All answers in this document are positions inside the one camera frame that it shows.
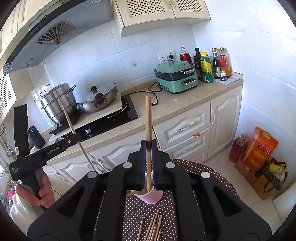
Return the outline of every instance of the bottle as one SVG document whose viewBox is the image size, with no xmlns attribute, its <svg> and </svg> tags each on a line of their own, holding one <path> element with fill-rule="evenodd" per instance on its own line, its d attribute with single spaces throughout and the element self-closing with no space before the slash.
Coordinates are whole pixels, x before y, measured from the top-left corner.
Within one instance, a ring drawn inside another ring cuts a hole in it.
<svg viewBox="0 0 296 241">
<path fill-rule="evenodd" d="M 181 47 L 180 60 L 187 61 L 189 64 L 192 64 L 189 52 L 185 49 L 185 47 Z"/>
<path fill-rule="evenodd" d="M 213 52 L 213 68 L 214 68 L 214 78 L 220 79 L 220 63 L 218 59 L 218 53 L 216 48 L 212 48 Z"/>
<path fill-rule="evenodd" d="M 202 66 L 200 64 L 200 49 L 199 48 L 195 48 L 195 52 L 196 52 L 196 56 L 193 57 L 193 62 L 194 62 L 194 66 L 195 66 L 195 71 L 196 74 L 198 76 L 199 80 L 202 80 Z"/>
<path fill-rule="evenodd" d="M 225 72 L 226 72 L 226 78 L 229 78 L 231 76 L 231 70 L 230 70 L 230 66 L 228 64 L 228 59 L 226 58 L 225 55 L 225 51 L 224 48 L 220 48 L 220 61 L 221 61 L 221 66 L 223 66 L 225 68 Z"/>
<path fill-rule="evenodd" d="M 206 83 L 213 83 L 211 60 L 207 55 L 207 52 L 201 52 L 200 55 L 203 81 Z"/>
<path fill-rule="evenodd" d="M 221 71 L 220 71 L 220 80 L 221 81 L 226 81 L 227 78 L 226 78 L 226 72 L 225 72 L 225 67 L 221 67 Z"/>
<path fill-rule="evenodd" d="M 236 138 L 233 143 L 229 153 L 229 160 L 233 163 L 237 163 L 240 156 L 244 154 L 248 147 L 248 137 L 244 134 L 241 134 L 240 137 Z"/>
</svg>

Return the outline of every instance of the hand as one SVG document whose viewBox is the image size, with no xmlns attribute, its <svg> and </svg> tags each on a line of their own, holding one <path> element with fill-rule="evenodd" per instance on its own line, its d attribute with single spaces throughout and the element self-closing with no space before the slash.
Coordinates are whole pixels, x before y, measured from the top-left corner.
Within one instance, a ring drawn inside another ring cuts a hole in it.
<svg viewBox="0 0 296 241">
<path fill-rule="evenodd" d="M 39 200 L 33 193 L 28 192 L 20 184 L 16 185 L 15 192 L 21 196 L 24 200 L 35 206 L 51 207 L 55 203 L 54 192 L 52 191 L 52 184 L 45 172 L 43 172 L 42 178 L 42 188 L 39 191 L 39 196 L 42 198 Z"/>
</svg>

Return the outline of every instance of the pink cup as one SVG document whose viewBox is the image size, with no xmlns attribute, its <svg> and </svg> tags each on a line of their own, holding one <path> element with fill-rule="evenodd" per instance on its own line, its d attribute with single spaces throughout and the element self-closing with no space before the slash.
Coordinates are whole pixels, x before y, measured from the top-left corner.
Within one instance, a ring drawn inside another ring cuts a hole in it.
<svg viewBox="0 0 296 241">
<path fill-rule="evenodd" d="M 147 173 L 145 175 L 145 184 L 146 183 L 147 183 Z M 150 190 L 150 192 L 143 194 L 143 195 L 135 194 L 135 196 L 137 196 L 139 199 L 141 199 L 145 203 L 155 204 L 161 200 L 161 198 L 163 197 L 163 192 L 162 192 L 162 190 L 157 191 L 153 186 L 152 189 Z"/>
</svg>

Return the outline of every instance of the range hood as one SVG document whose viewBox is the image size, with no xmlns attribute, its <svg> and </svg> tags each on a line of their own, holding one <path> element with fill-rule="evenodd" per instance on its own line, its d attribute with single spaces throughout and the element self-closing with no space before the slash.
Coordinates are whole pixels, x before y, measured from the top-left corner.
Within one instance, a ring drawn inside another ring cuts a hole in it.
<svg viewBox="0 0 296 241">
<path fill-rule="evenodd" d="M 62 44 L 108 21 L 108 0 L 59 1 L 30 24 L 28 33 L 7 59 L 3 73 L 36 66 Z"/>
</svg>

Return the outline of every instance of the black kettle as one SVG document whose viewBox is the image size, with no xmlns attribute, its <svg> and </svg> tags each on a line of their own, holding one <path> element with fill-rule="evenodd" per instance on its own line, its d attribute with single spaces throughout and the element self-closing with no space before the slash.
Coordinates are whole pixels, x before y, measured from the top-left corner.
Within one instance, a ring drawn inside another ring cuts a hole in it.
<svg viewBox="0 0 296 241">
<path fill-rule="evenodd" d="M 41 149 L 44 146 L 45 140 L 34 125 L 28 129 L 27 133 L 28 137 L 37 149 Z"/>
</svg>

